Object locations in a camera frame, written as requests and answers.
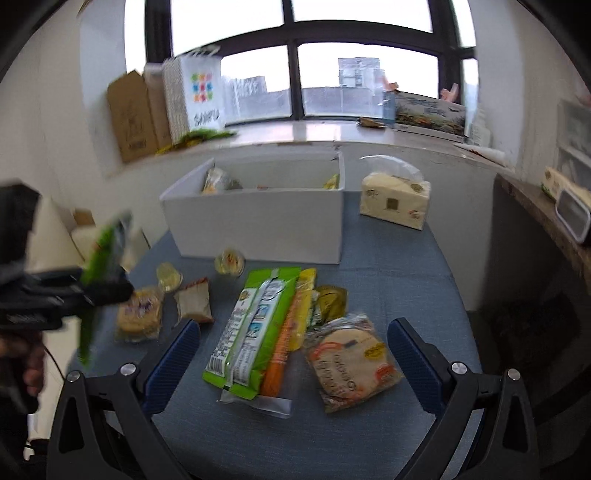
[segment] tortilla package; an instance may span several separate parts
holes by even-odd
[[[347,315],[308,333],[304,351],[322,386],[327,413],[361,403],[402,378],[364,314]]]

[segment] hand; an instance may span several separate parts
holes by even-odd
[[[32,397],[43,389],[45,349],[41,340],[41,332],[0,333],[0,358],[22,358],[25,362],[22,380]]]

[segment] pastry package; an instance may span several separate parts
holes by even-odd
[[[296,291],[298,267],[253,270],[203,373],[203,379],[247,400],[261,388]]]
[[[205,185],[203,186],[203,194],[210,195],[212,193],[220,193],[225,190],[239,190],[242,186],[237,180],[231,178],[221,168],[213,167],[207,172],[207,178],[205,179]]]
[[[153,340],[160,334],[164,293],[158,287],[136,290],[119,305],[115,336],[125,342]]]
[[[326,323],[304,340],[326,412],[357,405],[400,381],[394,357],[364,314]]]
[[[197,323],[213,322],[209,306],[209,282],[206,277],[191,282],[176,292],[174,299],[177,301],[179,322],[187,318]]]

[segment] window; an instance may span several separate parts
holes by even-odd
[[[299,46],[306,115],[382,117],[384,78],[405,92],[437,96],[437,57],[355,43]]]
[[[456,15],[457,29],[460,34],[460,46],[475,47],[476,34],[474,33],[474,23],[472,22],[468,0],[452,0],[452,4]]]
[[[173,54],[283,23],[281,0],[170,0]]]
[[[477,99],[467,0],[366,0],[362,8],[356,0],[219,0],[207,8],[195,0],[127,0],[134,2],[145,2],[148,61],[220,47],[230,124],[380,118],[385,79],[435,98],[457,83],[458,101]],[[132,14],[137,22],[136,8],[126,5],[126,50]],[[137,47],[129,52],[136,58],[128,56],[128,66],[142,62]]]
[[[478,61],[462,60],[462,104],[466,107],[466,132],[469,131],[478,107]]]
[[[144,71],[146,65],[146,47],[144,41],[144,22],[145,0],[126,0],[125,2],[125,63],[127,71]]]
[[[226,122],[291,115],[287,48],[271,47],[222,59]]]
[[[294,19],[359,20],[433,32],[427,0],[293,0]]]

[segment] sky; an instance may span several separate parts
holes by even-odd
[[[452,0],[464,46],[475,45],[467,0]],[[427,0],[293,0],[294,18],[303,20],[365,20],[431,32]],[[143,71],[145,0],[126,0],[125,57],[128,71]],[[173,50],[178,55],[247,31],[283,23],[281,0],[171,0]],[[303,88],[338,86],[339,58],[377,57],[389,82],[406,92],[438,96],[437,58],[399,48],[352,43],[303,44],[299,47]],[[476,62],[464,63],[466,80],[478,83]],[[222,75],[248,78],[264,75],[267,90],[289,88],[287,48],[273,47],[222,59]]]

